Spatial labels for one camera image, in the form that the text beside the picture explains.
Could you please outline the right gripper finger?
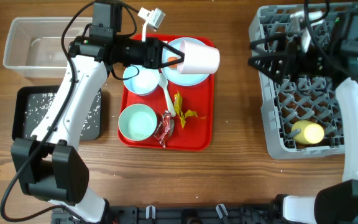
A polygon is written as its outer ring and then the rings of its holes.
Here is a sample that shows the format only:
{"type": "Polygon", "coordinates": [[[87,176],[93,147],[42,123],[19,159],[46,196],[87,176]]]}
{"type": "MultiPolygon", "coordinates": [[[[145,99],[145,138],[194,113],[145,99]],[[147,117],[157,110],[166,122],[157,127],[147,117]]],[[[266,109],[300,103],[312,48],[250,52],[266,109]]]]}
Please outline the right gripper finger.
{"type": "Polygon", "coordinates": [[[286,39],[287,39],[286,33],[274,34],[274,35],[272,35],[270,37],[267,37],[267,38],[264,38],[264,39],[259,39],[259,40],[254,40],[254,41],[250,42],[250,49],[255,50],[256,46],[258,46],[259,44],[268,44],[270,42],[277,41],[278,42],[277,49],[278,50],[285,50],[286,39]]]}
{"type": "Polygon", "coordinates": [[[262,72],[275,83],[281,84],[289,75],[291,56],[287,51],[264,52],[248,59],[248,65],[262,72]]]}

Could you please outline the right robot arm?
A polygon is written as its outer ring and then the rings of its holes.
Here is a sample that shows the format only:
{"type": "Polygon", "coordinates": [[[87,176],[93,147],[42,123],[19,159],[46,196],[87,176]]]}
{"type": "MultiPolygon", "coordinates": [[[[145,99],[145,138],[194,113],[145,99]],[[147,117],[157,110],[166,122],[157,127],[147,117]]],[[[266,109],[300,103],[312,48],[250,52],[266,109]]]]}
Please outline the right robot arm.
{"type": "Polygon", "coordinates": [[[358,223],[358,12],[258,12],[249,36],[269,155],[345,158],[340,184],[315,196],[279,195],[269,218],[358,223]]]}

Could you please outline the pink cup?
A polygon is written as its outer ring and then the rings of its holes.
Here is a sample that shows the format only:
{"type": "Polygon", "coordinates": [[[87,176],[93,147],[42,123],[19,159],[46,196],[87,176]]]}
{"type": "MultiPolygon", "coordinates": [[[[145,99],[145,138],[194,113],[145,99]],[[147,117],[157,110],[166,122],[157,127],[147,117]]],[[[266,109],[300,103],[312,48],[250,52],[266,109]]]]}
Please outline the pink cup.
{"type": "Polygon", "coordinates": [[[177,65],[180,74],[212,74],[220,64],[220,52],[217,48],[183,40],[180,51],[184,53],[182,63],[177,65]]]}

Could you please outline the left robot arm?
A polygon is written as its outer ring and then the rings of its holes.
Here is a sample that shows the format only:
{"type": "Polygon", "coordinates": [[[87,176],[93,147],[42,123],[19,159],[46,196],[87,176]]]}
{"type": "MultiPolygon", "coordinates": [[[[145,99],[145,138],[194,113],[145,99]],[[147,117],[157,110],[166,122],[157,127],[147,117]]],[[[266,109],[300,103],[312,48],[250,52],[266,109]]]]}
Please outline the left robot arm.
{"type": "Polygon", "coordinates": [[[167,66],[168,45],[155,37],[133,39],[121,34],[122,10],[137,11],[122,1],[92,1],[93,20],[69,46],[63,46],[67,70],[47,114],[27,138],[16,138],[11,156],[13,184],[25,195],[50,202],[80,223],[114,223],[109,202],[89,186],[89,170],[78,154],[81,127],[113,66],[167,66]]]}

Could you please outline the light blue bowl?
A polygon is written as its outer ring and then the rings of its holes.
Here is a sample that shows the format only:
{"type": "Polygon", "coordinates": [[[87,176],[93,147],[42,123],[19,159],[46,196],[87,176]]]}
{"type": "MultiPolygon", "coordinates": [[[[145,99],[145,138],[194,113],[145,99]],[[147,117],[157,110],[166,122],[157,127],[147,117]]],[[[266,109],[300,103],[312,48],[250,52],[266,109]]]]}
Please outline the light blue bowl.
{"type": "Polygon", "coordinates": [[[151,94],[158,86],[160,74],[158,70],[131,65],[123,73],[124,86],[130,92],[145,96],[151,94]]]}

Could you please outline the yellow cup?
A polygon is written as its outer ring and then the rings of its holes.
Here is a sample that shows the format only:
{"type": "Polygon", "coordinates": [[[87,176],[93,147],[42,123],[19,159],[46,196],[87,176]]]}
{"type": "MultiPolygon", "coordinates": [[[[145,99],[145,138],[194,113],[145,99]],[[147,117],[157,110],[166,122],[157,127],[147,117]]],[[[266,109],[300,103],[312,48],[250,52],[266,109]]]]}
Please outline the yellow cup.
{"type": "Polygon", "coordinates": [[[317,144],[324,138],[324,129],[318,123],[307,120],[299,120],[291,127],[291,132],[299,130],[293,139],[300,144],[317,144]]]}

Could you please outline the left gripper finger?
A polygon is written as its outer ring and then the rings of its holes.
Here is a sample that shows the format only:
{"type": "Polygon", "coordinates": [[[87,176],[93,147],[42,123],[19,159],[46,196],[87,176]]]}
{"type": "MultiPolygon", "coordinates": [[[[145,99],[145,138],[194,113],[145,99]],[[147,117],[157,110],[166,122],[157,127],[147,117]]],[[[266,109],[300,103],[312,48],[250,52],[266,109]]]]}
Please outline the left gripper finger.
{"type": "Polygon", "coordinates": [[[172,53],[178,55],[178,56],[180,57],[180,58],[179,58],[179,61],[184,61],[184,59],[185,59],[185,54],[184,54],[182,51],[180,51],[180,50],[178,50],[178,49],[172,47],[171,45],[165,43],[165,42],[162,41],[162,40],[161,40],[161,45],[162,45],[162,47],[163,47],[164,49],[167,49],[167,50],[169,50],[170,52],[172,52],[172,53]]]}
{"type": "Polygon", "coordinates": [[[169,66],[172,66],[172,65],[182,63],[183,61],[184,61],[183,58],[178,58],[176,60],[171,60],[171,61],[168,61],[168,62],[162,62],[162,63],[160,63],[158,65],[158,68],[161,69],[161,68],[169,67],[169,66]]]}

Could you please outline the white rice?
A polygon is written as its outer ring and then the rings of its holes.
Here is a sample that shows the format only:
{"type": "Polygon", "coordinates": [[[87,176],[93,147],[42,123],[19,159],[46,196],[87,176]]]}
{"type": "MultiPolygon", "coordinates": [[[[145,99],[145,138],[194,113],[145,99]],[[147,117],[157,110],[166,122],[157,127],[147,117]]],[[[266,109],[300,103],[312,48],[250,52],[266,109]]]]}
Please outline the white rice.
{"type": "MultiPolygon", "coordinates": [[[[34,93],[27,97],[24,109],[23,135],[29,136],[38,126],[51,107],[56,93],[34,93]]],[[[101,122],[101,91],[98,91],[82,125],[81,133],[92,134],[100,130],[101,122]]]]}

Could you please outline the green bowl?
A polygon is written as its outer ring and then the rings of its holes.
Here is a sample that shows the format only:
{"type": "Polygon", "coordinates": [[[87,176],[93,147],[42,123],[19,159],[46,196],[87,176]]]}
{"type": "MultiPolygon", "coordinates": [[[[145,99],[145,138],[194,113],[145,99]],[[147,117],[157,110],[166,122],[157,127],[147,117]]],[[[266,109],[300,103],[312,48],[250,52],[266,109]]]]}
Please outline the green bowl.
{"type": "Polygon", "coordinates": [[[121,134],[131,141],[143,141],[151,137],[157,128],[157,115],[144,104],[134,104],[125,108],[118,121],[121,134]]]}

